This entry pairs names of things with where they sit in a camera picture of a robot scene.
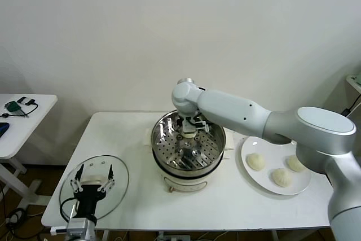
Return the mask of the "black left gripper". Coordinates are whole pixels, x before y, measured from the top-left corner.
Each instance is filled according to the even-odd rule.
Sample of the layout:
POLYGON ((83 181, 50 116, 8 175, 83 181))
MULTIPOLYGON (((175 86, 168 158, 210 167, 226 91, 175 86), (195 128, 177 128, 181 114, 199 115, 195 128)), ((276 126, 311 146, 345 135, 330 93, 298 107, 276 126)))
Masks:
POLYGON ((110 165, 108 175, 102 177, 98 185, 81 185, 83 169, 84 165, 82 164, 75 177, 70 180, 74 197, 79 202, 75 218, 96 218, 97 203, 103 200, 104 194, 107 194, 115 185, 113 168, 110 165))

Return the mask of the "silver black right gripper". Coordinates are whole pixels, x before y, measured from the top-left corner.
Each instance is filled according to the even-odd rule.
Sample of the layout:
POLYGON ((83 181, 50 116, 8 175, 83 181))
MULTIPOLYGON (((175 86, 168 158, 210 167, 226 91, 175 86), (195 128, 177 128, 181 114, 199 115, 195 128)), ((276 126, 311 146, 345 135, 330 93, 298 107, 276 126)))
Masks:
MULTIPOLYGON (((177 120, 177 126, 178 126, 178 135, 177 139, 183 139, 182 132, 184 133, 194 133, 196 131, 195 124, 191 121, 190 117, 182 117, 180 116, 177 120)), ((199 141, 201 139, 201 133, 197 132, 194 140, 199 141)))

